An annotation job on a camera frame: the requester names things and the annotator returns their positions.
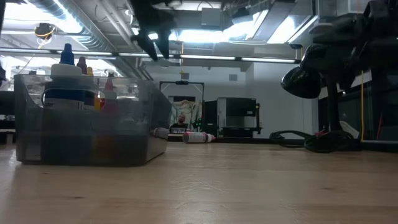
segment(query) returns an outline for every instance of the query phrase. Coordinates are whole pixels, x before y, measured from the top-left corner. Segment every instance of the ductwork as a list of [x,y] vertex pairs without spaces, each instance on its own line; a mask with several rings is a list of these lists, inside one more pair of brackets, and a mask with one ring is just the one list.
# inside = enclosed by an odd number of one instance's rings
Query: ductwork
[[[60,20],[67,19],[65,10],[83,27],[80,34],[87,37],[76,37],[76,40],[87,47],[88,50],[100,52],[114,52],[116,48],[104,36],[104,34],[95,26],[93,21],[80,9],[73,0],[26,0],[44,12],[50,13]],[[129,65],[123,58],[107,61],[119,68],[126,77],[142,78],[137,72],[137,68]]]

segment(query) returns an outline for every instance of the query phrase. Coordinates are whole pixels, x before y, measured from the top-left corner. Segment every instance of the gray bin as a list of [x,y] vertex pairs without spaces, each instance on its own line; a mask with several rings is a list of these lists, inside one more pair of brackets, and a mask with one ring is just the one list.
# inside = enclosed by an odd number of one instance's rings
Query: gray bin
[[[110,80],[114,90],[106,91]],[[141,166],[166,150],[172,105],[149,81],[15,75],[14,85],[18,161]],[[100,94],[103,108],[48,109],[52,90]]]

